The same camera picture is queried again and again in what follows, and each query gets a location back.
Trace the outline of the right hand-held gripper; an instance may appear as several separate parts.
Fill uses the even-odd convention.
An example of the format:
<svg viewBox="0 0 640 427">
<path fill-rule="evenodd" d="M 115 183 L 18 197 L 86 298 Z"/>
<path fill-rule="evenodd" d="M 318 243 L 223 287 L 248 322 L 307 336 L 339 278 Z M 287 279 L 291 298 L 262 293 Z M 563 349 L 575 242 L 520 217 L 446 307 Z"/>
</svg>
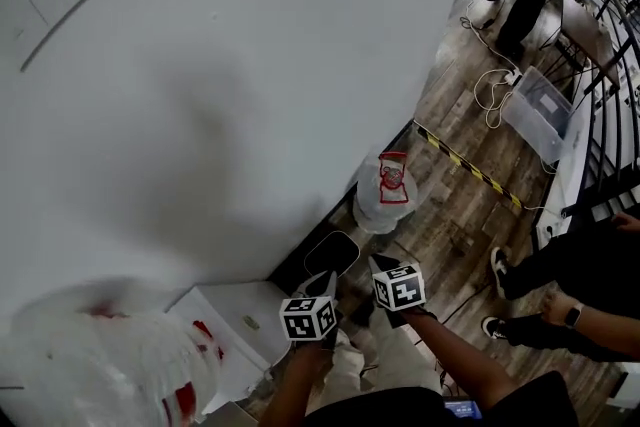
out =
<svg viewBox="0 0 640 427">
<path fill-rule="evenodd" d="M 401 311 L 425 303 L 424 279 L 417 264 L 405 265 L 381 254 L 370 255 L 368 263 L 380 306 L 389 311 Z"/>
</svg>

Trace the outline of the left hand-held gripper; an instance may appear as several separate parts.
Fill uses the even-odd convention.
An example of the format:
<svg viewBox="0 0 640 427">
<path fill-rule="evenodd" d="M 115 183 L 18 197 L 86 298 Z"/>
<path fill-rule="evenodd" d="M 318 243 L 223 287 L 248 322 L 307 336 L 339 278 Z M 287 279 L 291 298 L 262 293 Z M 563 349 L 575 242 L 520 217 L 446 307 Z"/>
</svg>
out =
<svg viewBox="0 0 640 427">
<path fill-rule="evenodd" d="M 337 273 L 315 274 L 301 283 L 295 296 L 319 296 L 291 298 L 281 303 L 279 318 L 289 341 L 320 341 L 336 326 L 337 319 L 330 296 L 336 295 Z"/>
</svg>

